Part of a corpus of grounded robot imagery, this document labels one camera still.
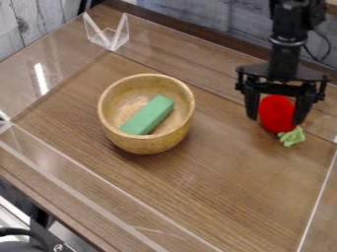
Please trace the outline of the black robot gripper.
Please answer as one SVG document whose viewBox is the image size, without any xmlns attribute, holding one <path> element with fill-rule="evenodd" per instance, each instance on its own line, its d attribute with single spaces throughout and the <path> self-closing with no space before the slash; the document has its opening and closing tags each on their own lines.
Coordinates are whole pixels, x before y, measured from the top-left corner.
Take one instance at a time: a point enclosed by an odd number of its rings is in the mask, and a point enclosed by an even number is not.
<svg viewBox="0 0 337 252">
<path fill-rule="evenodd" d="M 247 117 L 258 117 L 260 94 L 295 97 L 294 125 L 303 122 L 316 100 L 324 100 L 327 76 L 298 65 L 290 76 L 271 74 L 267 63 L 239 66 L 235 69 L 238 79 L 235 88 L 244 96 Z"/>
</svg>

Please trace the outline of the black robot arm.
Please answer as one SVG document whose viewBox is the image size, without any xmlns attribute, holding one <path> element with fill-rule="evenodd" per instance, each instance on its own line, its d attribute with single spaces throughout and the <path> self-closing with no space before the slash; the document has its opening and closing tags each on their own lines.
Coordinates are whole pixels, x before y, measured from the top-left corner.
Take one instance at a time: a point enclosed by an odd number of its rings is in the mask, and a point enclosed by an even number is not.
<svg viewBox="0 0 337 252">
<path fill-rule="evenodd" d="M 329 77 L 298 62 L 307 33 L 324 21 L 324 16 L 324 0 L 270 0 L 268 61 L 235 69 L 235 89 L 243 94 L 246 115 L 252 120 L 258 117 L 260 94 L 294 98 L 294 125 L 303 122 L 312 105 L 324 100 Z"/>
</svg>

